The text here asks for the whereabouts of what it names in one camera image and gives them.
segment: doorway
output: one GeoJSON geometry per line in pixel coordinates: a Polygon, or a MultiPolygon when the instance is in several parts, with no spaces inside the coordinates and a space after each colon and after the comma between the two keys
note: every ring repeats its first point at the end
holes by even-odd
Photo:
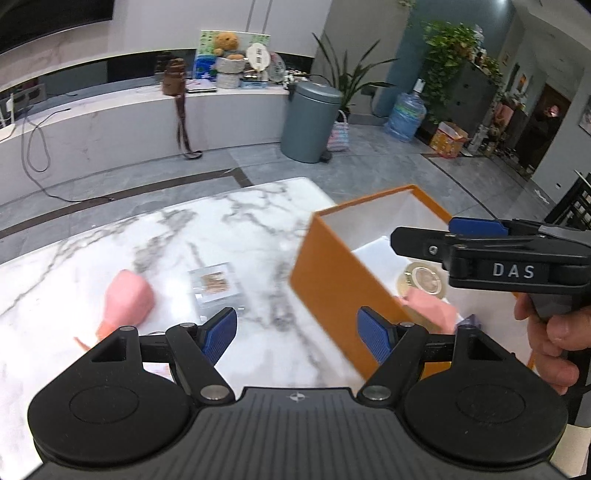
{"type": "Polygon", "coordinates": [[[519,165],[529,175],[546,155],[569,108],[570,100],[546,84],[515,146],[519,165]]]}

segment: television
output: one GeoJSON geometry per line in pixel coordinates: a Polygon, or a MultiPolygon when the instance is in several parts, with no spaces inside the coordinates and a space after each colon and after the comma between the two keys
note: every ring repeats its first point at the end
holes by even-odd
{"type": "Polygon", "coordinates": [[[0,53],[36,38],[111,20],[115,0],[0,0],[0,53]]]}

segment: brown bag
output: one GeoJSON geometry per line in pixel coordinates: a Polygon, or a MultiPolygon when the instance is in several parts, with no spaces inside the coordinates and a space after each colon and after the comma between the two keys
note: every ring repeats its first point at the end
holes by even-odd
{"type": "Polygon", "coordinates": [[[201,158],[203,152],[201,150],[193,150],[189,143],[189,136],[186,127],[186,112],[185,112],[185,68],[186,64],[183,59],[172,59],[166,65],[164,72],[164,79],[162,81],[162,93],[173,96],[177,107],[177,143],[178,148],[183,153],[183,156],[189,160],[196,160],[201,158]],[[181,146],[181,138],[183,145],[187,152],[183,151],[181,146]]]}

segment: cardboard box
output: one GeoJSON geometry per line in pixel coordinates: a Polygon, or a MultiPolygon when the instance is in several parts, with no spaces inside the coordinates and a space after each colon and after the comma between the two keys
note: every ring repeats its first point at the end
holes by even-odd
{"type": "Polygon", "coordinates": [[[468,141],[468,133],[456,124],[441,122],[433,135],[429,147],[444,158],[456,158],[464,143],[468,141]]]}
{"type": "MultiPolygon", "coordinates": [[[[414,185],[313,215],[291,286],[364,378],[378,364],[357,334],[359,308],[369,306],[392,323],[412,321],[398,300],[396,283],[406,265],[415,260],[399,257],[389,248],[390,234],[398,226],[445,231],[450,218],[414,185]]],[[[447,299],[461,316],[475,314],[488,335],[522,362],[529,362],[527,325],[514,319],[513,294],[448,286],[447,299]]]]}

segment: human hand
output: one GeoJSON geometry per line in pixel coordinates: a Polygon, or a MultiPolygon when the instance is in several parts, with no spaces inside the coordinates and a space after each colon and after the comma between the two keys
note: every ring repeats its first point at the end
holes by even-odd
{"type": "Polygon", "coordinates": [[[515,318],[527,323],[527,336],[534,353],[535,367],[540,377],[560,395],[579,378],[579,369],[560,358],[563,350],[584,350],[591,346],[591,307],[566,315],[555,315],[545,324],[535,313],[529,295],[520,294],[515,304],[515,318]]]}

